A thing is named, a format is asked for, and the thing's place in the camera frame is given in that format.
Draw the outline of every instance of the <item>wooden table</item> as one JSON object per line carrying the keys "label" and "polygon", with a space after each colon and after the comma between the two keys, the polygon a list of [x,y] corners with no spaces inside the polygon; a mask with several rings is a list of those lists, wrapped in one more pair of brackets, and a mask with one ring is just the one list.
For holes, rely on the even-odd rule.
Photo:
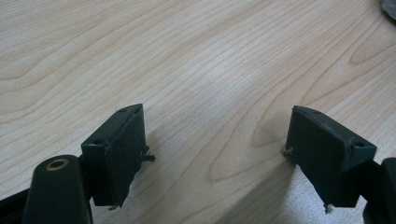
{"label": "wooden table", "polygon": [[362,223],[280,154],[291,108],[396,157],[396,25],[378,1],[3,1],[0,198],[142,103],[154,163],[95,223]]}

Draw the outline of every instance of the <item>black plastic housing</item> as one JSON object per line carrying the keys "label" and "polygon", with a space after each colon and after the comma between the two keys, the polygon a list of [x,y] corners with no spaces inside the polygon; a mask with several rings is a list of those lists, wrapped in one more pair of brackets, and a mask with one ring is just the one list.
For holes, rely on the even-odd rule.
{"label": "black plastic housing", "polygon": [[295,106],[286,149],[325,205],[355,207],[356,168],[373,160],[376,146],[317,110]]}
{"label": "black plastic housing", "polygon": [[142,105],[124,107],[81,144],[84,173],[95,205],[122,206],[146,146]]}

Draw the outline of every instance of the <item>dark object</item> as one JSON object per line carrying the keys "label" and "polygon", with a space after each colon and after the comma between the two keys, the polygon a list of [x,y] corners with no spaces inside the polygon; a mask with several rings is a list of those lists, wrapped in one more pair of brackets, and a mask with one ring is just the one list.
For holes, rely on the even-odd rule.
{"label": "dark object", "polygon": [[396,159],[373,161],[376,146],[310,108],[292,109],[284,155],[296,162],[325,207],[367,200],[365,223],[396,223]]}
{"label": "dark object", "polygon": [[381,7],[391,18],[396,20],[396,0],[382,0]]}
{"label": "dark object", "polygon": [[0,201],[0,223],[92,223],[89,199],[98,206],[122,206],[146,155],[143,106],[111,116],[81,145],[77,158],[62,155],[41,162],[30,189]]}

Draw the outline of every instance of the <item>light wood surface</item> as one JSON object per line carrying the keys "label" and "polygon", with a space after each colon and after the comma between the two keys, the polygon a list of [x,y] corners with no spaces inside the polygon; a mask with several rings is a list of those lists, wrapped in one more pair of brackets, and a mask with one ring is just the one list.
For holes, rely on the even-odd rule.
{"label": "light wood surface", "polygon": [[154,163],[95,223],[362,223],[280,154],[291,108],[396,157],[396,25],[376,0],[2,1],[0,198],[142,103]]}

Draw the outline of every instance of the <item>black plastic part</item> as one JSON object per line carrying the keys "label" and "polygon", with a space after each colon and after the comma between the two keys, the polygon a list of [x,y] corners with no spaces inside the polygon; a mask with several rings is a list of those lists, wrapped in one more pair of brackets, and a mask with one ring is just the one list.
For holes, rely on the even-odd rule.
{"label": "black plastic part", "polygon": [[40,163],[30,189],[0,201],[0,223],[92,223],[91,197],[96,205],[122,206],[142,161],[155,161],[146,155],[142,105],[117,111],[81,148],[79,158]]}
{"label": "black plastic part", "polygon": [[22,222],[28,193],[29,189],[26,189],[0,201],[0,223],[17,224]]}
{"label": "black plastic part", "polygon": [[35,168],[22,223],[92,223],[77,157],[53,157]]}
{"label": "black plastic part", "polygon": [[95,204],[122,206],[149,150],[143,106],[131,105],[116,112],[81,148],[80,160]]}
{"label": "black plastic part", "polygon": [[392,223],[396,223],[396,158],[381,164],[381,191]]}
{"label": "black plastic part", "polygon": [[376,146],[317,110],[295,106],[286,149],[325,205],[354,207],[355,168],[373,160]]}

